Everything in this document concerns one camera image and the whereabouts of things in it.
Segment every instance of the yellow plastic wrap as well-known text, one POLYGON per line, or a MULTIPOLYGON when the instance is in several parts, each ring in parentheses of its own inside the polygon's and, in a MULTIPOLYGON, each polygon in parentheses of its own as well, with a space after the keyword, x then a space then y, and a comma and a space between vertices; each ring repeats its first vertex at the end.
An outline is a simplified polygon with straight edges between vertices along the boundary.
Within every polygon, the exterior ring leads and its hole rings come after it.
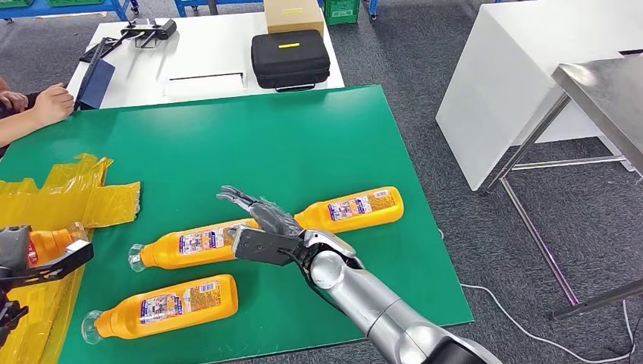
MULTIPOLYGON (((133 221, 139 211, 140 183, 103 187, 113 161, 90 154, 76 159, 52 166, 40 190, 31 178, 0 180, 0 227, 28 224, 34 230, 54 231, 76 221, 86 228, 133 221)), ((0 350, 1 363, 58 361, 82 275, 80 268, 60 281, 9 292, 10 300, 29 306, 29 314, 0 350)))

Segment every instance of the cardboard box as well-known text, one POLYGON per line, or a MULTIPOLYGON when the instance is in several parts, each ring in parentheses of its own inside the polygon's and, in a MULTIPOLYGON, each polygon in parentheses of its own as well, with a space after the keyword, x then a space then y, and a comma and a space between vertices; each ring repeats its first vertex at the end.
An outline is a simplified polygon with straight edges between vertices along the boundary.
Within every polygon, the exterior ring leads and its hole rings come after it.
POLYGON ((324 35, 324 15, 317 0, 264 0, 268 33, 317 30, 324 35))

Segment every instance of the plastic bottle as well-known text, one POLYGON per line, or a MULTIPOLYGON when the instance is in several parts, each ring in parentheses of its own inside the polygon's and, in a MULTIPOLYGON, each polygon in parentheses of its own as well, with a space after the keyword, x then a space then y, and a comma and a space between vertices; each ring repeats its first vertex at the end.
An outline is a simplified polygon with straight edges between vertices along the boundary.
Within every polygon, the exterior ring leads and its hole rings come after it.
MULTIPOLYGON (((304 229, 332 233, 386 224, 402 217, 404 204, 395 187, 382 187, 323 202, 315 202, 294 215, 304 229)), ((148 245, 134 244, 129 262, 134 271, 157 266, 176 269, 234 259, 227 230, 245 224, 258 228, 251 218, 169 233, 148 245)))
POLYGON ((80 330, 88 344, 110 336, 136 339, 225 319, 237 307, 234 278, 216 275, 137 294, 104 312, 89 312, 80 330))
POLYGON ((305 229, 331 233, 368 228, 399 220, 404 213, 400 191, 382 187, 323 202, 315 202, 295 220, 305 229))
POLYGON ((27 264, 35 267, 56 259, 63 255, 64 248, 77 240, 87 240, 87 234, 80 222, 58 231, 30 231, 27 264))

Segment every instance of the green mat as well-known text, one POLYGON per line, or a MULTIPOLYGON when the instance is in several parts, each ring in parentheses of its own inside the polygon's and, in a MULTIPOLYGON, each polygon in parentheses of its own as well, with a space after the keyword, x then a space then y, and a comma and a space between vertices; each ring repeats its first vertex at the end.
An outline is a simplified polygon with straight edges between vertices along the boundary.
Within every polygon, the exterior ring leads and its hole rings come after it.
POLYGON ((60 363, 199 363, 341 343, 362 337, 319 299, 297 267, 223 262, 135 273, 127 251, 171 231, 245 218, 218 201, 222 184, 266 196, 289 212, 387 185, 404 199, 393 224, 340 234, 365 266, 439 325, 472 320, 447 251, 379 86, 82 111, 12 144, 0 179, 34 177, 82 152, 115 160, 107 184, 143 182, 135 222, 98 229, 60 363), (149 290, 230 273, 239 311, 221 321, 136 340, 85 344, 80 322, 149 290))

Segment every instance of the robotic hand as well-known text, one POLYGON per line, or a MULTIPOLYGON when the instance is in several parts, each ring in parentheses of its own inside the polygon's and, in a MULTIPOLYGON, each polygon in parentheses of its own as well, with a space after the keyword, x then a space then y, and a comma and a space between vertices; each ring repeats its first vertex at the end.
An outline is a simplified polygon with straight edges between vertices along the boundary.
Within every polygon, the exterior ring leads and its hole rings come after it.
POLYGON ((303 230, 291 215, 264 199, 223 186, 219 199, 238 204, 262 230, 233 232, 238 259, 295 262, 308 285, 348 316, 391 364, 500 364, 480 344, 431 323, 365 270, 355 250, 327 231, 303 230), (319 290, 323 290, 331 302, 319 290))

